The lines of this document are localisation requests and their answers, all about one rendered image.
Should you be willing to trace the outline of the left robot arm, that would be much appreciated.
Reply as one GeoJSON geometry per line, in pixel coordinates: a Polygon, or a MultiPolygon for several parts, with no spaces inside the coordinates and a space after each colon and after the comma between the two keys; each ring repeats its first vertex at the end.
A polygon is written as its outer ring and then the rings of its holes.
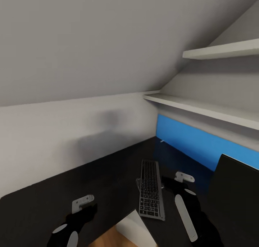
{"type": "Polygon", "coordinates": [[[83,209],[80,206],[93,200],[94,195],[91,194],[73,201],[72,213],[66,216],[66,222],[52,232],[47,247],[77,247],[80,230],[97,213],[97,203],[83,209]]]}

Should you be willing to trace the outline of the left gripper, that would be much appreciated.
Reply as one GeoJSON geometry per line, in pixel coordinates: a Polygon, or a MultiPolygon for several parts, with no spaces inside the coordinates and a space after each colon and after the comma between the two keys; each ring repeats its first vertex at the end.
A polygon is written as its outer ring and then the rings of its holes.
{"type": "Polygon", "coordinates": [[[85,223],[90,222],[93,220],[94,215],[97,213],[97,203],[92,207],[91,205],[88,207],[83,208],[79,212],[74,214],[68,214],[66,216],[66,221],[69,221],[72,218],[78,218],[81,222],[81,229],[85,223]]]}

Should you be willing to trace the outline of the keyboard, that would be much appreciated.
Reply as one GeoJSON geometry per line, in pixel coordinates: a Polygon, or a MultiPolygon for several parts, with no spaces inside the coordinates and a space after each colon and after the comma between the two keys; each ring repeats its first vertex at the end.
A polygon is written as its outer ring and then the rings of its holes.
{"type": "Polygon", "coordinates": [[[139,216],[165,221],[159,165],[156,161],[142,161],[139,216]]]}

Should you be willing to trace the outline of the monitor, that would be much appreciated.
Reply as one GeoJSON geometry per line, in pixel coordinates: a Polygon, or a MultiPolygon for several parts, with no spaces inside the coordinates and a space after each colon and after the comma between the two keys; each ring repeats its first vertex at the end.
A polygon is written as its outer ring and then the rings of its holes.
{"type": "Polygon", "coordinates": [[[259,246],[259,169],[221,154],[204,202],[259,246]]]}

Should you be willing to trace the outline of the notebook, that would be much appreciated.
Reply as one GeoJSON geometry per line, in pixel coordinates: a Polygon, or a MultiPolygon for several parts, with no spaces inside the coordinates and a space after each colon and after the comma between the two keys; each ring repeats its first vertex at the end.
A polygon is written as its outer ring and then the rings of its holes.
{"type": "MultiPolygon", "coordinates": [[[[139,178],[139,179],[136,179],[136,182],[137,182],[137,184],[138,184],[139,190],[140,190],[140,181],[141,181],[140,178],[139,178]]],[[[163,183],[161,183],[161,188],[164,188],[163,183]]]]}

